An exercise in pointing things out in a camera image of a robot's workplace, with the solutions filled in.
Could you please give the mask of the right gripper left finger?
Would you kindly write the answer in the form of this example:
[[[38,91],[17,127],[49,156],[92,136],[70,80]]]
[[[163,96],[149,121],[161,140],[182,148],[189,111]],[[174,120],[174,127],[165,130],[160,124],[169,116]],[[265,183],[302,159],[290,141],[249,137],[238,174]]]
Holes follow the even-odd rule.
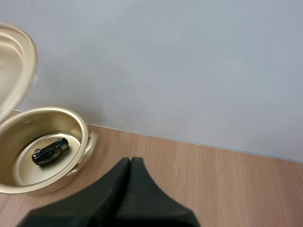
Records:
[[[124,197],[130,160],[122,158],[85,189],[60,201],[31,210],[20,227],[101,227],[109,224]]]

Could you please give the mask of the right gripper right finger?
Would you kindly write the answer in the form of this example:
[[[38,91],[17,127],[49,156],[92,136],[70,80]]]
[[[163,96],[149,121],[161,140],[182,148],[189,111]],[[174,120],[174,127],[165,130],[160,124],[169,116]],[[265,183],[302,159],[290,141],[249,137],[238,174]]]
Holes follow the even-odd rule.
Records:
[[[116,212],[116,227],[198,227],[192,210],[169,197],[152,179],[144,160],[134,157],[128,186]]]

